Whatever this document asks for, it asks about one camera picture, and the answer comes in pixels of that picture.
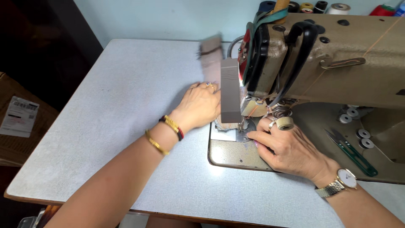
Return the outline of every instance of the black and red bracelet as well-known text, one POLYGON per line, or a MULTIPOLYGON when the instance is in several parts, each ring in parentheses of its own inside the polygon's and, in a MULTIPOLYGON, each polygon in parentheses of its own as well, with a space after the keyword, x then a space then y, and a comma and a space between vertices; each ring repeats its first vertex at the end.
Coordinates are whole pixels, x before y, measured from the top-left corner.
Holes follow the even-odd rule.
POLYGON ((170 119, 168 116, 162 116, 159 119, 159 122, 165 122, 167 125, 169 125, 177 134, 177 136, 179 137, 179 141, 181 141, 182 139, 184 139, 184 134, 183 131, 180 129, 180 127, 178 126, 178 124, 176 124, 172 119, 170 119))

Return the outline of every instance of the watch strap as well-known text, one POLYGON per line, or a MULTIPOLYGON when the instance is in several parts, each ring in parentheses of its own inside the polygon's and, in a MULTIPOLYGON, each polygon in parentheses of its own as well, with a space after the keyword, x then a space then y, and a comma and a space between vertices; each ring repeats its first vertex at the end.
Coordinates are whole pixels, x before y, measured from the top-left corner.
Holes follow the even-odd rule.
POLYGON ((320 197, 333 196, 342 191, 343 189, 345 189, 345 186, 339 180, 335 180, 332 183, 328 184, 326 187, 323 187, 321 189, 315 187, 315 191, 316 193, 318 193, 320 197))

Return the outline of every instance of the white table surface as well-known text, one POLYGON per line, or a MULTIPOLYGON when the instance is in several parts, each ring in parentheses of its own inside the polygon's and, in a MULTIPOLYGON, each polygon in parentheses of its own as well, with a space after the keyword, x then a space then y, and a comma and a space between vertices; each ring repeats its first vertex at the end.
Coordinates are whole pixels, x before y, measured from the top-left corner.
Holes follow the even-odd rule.
MULTIPOLYGON (((197 52, 198 42, 112 40, 7 194, 65 202, 177 106, 191 83, 203 80, 197 52)), ((132 209, 283 227, 343 227, 307 179, 210 165, 208 138, 208 125, 190 131, 132 209)), ((405 221, 405 185, 360 185, 405 221)))

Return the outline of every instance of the watch face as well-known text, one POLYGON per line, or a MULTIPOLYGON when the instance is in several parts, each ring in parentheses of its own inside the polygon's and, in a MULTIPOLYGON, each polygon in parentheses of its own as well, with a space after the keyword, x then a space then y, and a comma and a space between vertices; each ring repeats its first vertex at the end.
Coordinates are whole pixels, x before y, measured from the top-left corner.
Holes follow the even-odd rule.
POLYGON ((339 169, 337 171, 337 176, 340 181, 350 188, 355 188, 357 186, 356 177, 348 170, 339 169))

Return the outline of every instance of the green-handled snips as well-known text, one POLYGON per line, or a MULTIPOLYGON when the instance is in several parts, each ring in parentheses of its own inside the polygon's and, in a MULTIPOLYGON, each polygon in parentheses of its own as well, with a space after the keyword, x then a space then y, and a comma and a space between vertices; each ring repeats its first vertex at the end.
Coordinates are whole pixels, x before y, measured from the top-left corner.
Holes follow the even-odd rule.
POLYGON ((340 134, 337 130, 332 129, 333 135, 329 131, 325 130, 329 138, 339 146, 343 152, 363 171, 367 176, 377 176, 378 171, 361 155, 347 140, 340 134), (343 146, 342 141, 352 152, 348 151, 345 146, 343 146))

